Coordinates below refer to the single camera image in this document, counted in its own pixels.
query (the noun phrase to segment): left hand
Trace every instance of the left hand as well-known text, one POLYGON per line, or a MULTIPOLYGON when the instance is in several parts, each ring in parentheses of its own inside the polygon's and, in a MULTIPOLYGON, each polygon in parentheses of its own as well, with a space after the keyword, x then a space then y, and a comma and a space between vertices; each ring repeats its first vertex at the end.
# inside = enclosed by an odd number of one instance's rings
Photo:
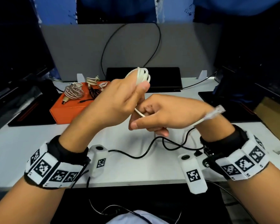
POLYGON ((115 126, 125 121, 133 112, 150 84, 145 81, 136 86, 137 69, 125 79, 114 79, 87 107, 101 127, 115 126))

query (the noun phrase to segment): cardboard box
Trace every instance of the cardboard box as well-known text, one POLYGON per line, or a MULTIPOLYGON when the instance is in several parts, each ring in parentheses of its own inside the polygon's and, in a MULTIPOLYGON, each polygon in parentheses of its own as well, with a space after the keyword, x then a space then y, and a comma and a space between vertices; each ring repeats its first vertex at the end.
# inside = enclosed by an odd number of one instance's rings
POLYGON ((254 112, 280 140, 280 104, 265 97, 254 112))
POLYGON ((82 86, 82 90, 84 91, 84 97, 79 100, 69 100, 64 105, 62 104, 62 100, 64 98, 64 93, 61 94, 59 99, 50 109, 50 113, 55 119, 57 124, 69 124, 71 121, 79 115, 84 108, 90 105, 93 101, 85 101, 83 103, 79 103, 81 100, 91 99, 91 95, 89 94, 87 83, 84 82, 82 86))

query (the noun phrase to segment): gray partition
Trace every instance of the gray partition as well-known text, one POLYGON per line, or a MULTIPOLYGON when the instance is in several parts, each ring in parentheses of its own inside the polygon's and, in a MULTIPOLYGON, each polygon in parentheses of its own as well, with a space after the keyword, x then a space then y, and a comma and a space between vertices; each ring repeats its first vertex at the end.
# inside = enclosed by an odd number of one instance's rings
MULTIPOLYGON (((121 24, 42 25, 41 29, 63 81, 99 75, 103 48, 121 24)), ((182 77, 196 77, 201 70, 214 72, 214 59, 221 26, 201 23, 160 24, 159 51, 147 67, 179 67, 182 77)), ((129 24, 110 41, 103 68, 142 67, 153 54, 159 40, 151 23, 129 24)))

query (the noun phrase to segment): white desk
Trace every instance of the white desk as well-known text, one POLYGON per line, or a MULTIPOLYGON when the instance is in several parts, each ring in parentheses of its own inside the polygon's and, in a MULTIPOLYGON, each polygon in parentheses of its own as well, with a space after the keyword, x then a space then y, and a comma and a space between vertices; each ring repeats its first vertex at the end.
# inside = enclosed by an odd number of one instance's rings
MULTIPOLYGON (((183 86, 192 85, 197 79, 182 79, 183 86)), ((56 82, 56 86, 64 89, 67 83, 56 82)), ((199 91, 211 91, 217 83, 208 79, 180 93, 168 93, 176 96, 201 99, 199 91)), ((129 131, 128 120, 122 124, 100 131, 89 144, 102 144, 107 149, 118 149, 133 156, 143 154, 151 141, 153 133, 146 130, 129 131)), ((280 169, 280 141, 262 123, 240 123, 244 129, 249 129, 263 142, 271 155, 271 161, 280 169)), ((43 125, 26 127, 8 127, 0 129, 0 191, 12 187, 23 175, 26 161, 44 141, 61 134, 65 125, 43 125)), ((182 141, 186 130, 170 130, 169 138, 177 143, 182 141)), ((199 133, 194 130, 186 146, 201 147, 199 133)), ((90 187, 125 186, 142 184, 185 183, 177 156, 182 153, 192 153, 185 149, 167 151, 161 141, 155 142, 149 153, 142 159, 132 159, 123 154, 112 152, 108 158, 104 173, 90 181, 90 187)), ((224 178, 210 169, 204 170, 206 179, 224 181, 224 178)), ((76 187, 85 187, 86 176, 82 177, 76 187)))

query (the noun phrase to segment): white shirt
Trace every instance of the white shirt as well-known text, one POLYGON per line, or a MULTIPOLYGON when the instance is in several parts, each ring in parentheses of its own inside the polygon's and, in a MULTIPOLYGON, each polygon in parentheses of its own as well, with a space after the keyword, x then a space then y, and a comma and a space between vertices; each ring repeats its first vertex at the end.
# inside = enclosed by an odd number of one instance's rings
MULTIPOLYGON (((154 216, 146 211, 137 210, 134 212, 147 218, 152 224, 168 224, 168 222, 165 222, 164 220, 162 220, 162 219, 158 218, 157 216, 154 216)), ((133 215, 132 213, 127 213, 127 214, 116 216, 115 218, 110 220, 107 224, 147 224, 147 222, 145 222, 143 219, 133 215)))

